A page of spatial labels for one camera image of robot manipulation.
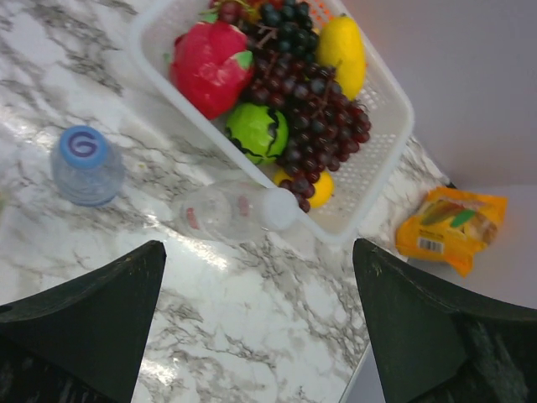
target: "orange snack bag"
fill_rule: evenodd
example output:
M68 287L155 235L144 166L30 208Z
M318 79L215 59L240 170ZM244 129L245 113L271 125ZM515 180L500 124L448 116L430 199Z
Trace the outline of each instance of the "orange snack bag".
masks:
M466 277L473 255L496 238L507 204L507 197L438 187L397 230L397 250L410 258L447 262Z

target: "blue bottle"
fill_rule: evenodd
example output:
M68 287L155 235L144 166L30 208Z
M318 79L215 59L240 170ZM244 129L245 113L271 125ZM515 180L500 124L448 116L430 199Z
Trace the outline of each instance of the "blue bottle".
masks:
M60 194L85 207L99 207L115 197L125 177L121 154L101 133L73 126L50 154L52 177Z

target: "small green watermelon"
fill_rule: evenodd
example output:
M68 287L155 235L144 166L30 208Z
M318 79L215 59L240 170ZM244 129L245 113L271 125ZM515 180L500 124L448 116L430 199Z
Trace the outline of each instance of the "small green watermelon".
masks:
M254 164L268 164L284 152L289 129L276 109L243 103L227 120L226 136Z

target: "bottle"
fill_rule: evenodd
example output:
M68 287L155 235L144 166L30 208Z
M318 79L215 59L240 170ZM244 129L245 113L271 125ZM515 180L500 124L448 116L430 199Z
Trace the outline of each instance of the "bottle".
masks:
M52 149L50 164L60 194L78 206L108 203L125 177L121 154L88 126L64 131Z
M227 181L190 193L180 206L178 224L194 238L241 243L267 231L283 231L298 217L295 196L281 188Z

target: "white marble countertop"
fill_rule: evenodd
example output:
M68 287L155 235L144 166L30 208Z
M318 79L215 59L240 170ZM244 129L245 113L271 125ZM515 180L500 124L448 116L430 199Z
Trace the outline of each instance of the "white marble countertop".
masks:
M150 239L168 254L133 401L336 402L368 343L351 262L303 228L230 246L171 222L187 191L241 172L132 71L127 26L150 0L0 3L0 304L83 275ZM59 198L48 153L89 124L122 147L110 206ZM394 229L445 178L411 139L357 235Z

